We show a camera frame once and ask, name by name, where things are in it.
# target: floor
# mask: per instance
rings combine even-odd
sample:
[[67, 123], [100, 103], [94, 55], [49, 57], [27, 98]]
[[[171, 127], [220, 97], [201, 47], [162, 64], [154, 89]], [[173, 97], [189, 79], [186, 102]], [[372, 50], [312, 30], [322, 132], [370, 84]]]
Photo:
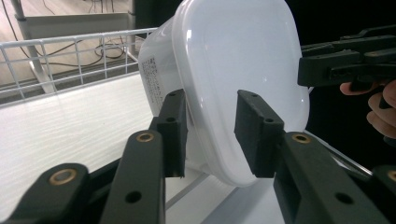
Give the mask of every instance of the floor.
[[[89, 14], [89, 13], [112, 13], [112, 12], [127, 12], [129, 0], [42, 0], [42, 1], [21, 1], [22, 9], [26, 17], [31, 16], [50, 16], [52, 15], [75, 15], [75, 14]], [[14, 17], [15, 11], [11, 1], [2, 0], [0, 6], [0, 44], [3, 42], [10, 42], [15, 40], [23, 40], [20, 27]], [[95, 48], [99, 45], [100, 40], [83, 41], [79, 43], [83, 48]], [[107, 39], [106, 43], [119, 44], [119, 38]], [[46, 49], [47, 53], [57, 51], [68, 46], [69, 43], [54, 44]], [[66, 48], [62, 52], [73, 51], [73, 48]], [[7, 52], [8, 57], [12, 59], [26, 59], [27, 49], [23, 48], [10, 49]], [[107, 53], [106, 60], [108, 62], [114, 61], [122, 54], [121, 50], [113, 49]], [[83, 55], [81, 64], [103, 64], [104, 59], [101, 59], [99, 51], [89, 52]], [[76, 70], [76, 57], [57, 57], [52, 61], [50, 69], [54, 74], [64, 73]], [[35, 80], [34, 73], [28, 62], [16, 63], [14, 66], [18, 81]], [[15, 77], [11, 75], [6, 64], [0, 64], [0, 87], [15, 84]]]

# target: white table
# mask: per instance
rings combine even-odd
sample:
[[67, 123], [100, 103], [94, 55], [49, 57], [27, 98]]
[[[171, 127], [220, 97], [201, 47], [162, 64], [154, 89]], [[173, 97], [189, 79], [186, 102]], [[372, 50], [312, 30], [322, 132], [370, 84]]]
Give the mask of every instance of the white table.
[[[97, 170], [151, 119], [138, 74], [1, 106], [0, 221], [41, 173], [65, 162]], [[166, 223], [283, 223], [272, 183], [236, 189], [187, 168], [166, 180]]]

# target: wire mesh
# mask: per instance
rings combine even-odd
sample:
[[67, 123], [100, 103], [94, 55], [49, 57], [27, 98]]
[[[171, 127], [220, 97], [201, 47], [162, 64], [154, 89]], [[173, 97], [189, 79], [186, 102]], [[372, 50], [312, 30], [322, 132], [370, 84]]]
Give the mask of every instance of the wire mesh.
[[131, 76], [155, 28], [0, 43], [0, 105]]

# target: beige floor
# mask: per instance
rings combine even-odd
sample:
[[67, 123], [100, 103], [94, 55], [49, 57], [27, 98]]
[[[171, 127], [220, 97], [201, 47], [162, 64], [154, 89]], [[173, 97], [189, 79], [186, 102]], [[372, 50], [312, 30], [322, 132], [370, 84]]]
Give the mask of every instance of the beige floor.
[[[7, 14], [11, 20], [11, 24], [14, 28], [16, 36], [19, 40], [23, 40], [21, 35], [20, 27], [17, 20], [14, 17], [14, 8], [9, 0], [4, 0], [6, 5]], [[51, 15], [74, 15], [74, 14], [88, 14], [88, 13], [111, 13], [113, 12], [127, 12], [129, 0], [30, 0], [21, 1], [22, 8], [25, 16], [50, 16]], [[15, 41], [15, 36], [12, 33], [11, 27], [7, 21], [6, 13], [4, 11], [3, 5], [0, 5], [0, 43]], [[120, 43], [119, 39], [108, 39], [106, 42]], [[46, 49], [47, 52], [53, 52], [56, 49], [60, 49], [69, 43], [62, 43], [61, 45], [49, 46]], [[84, 41], [80, 45], [83, 48], [94, 48], [99, 44], [99, 40], [94, 41]], [[118, 50], [113, 50], [109, 52], [112, 56], [119, 54]], [[12, 59], [25, 59], [26, 56], [20, 48], [10, 49], [7, 51], [7, 56]], [[81, 64], [89, 64], [95, 62], [100, 57], [94, 52], [89, 52], [83, 55]], [[3, 55], [0, 53], [0, 60], [3, 59]], [[68, 63], [77, 64], [76, 57], [57, 57], [53, 63]], [[18, 81], [35, 78], [32, 69], [28, 62], [15, 63], [14, 64], [15, 74], [17, 75]], [[51, 71], [53, 73], [60, 73], [68, 71], [71, 69], [76, 69], [73, 66], [62, 66], [62, 65], [52, 65]], [[0, 64], [0, 86], [15, 83], [6, 64]]]

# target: finger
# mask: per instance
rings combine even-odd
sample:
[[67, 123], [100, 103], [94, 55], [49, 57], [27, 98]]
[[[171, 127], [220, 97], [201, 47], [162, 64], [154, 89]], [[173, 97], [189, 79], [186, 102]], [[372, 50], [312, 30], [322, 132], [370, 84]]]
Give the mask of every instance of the finger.
[[395, 108], [388, 108], [388, 109], [381, 109], [379, 108], [379, 102], [381, 101], [382, 93], [377, 93], [370, 97], [369, 99], [369, 106], [372, 108], [374, 113], [386, 122], [388, 125], [393, 126], [396, 128], [396, 109]]
[[344, 95], [361, 95], [361, 94], [367, 93], [369, 91], [372, 91], [373, 89], [375, 89], [378, 86], [377, 83], [373, 83], [373, 86], [368, 91], [352, 91], [350, 89], [350, 85], [351, 85], [351, 82], [341, 84], [340, 85], [340, 91]]
[[396, 108], [396, 80], [391, 81], [383, 90], [383, 96], [385, 101]]
[[396, 139], [396, 128], [382, 120], [374, 111], [367, 114], [367, 120], [373, 127], [386, 137]]

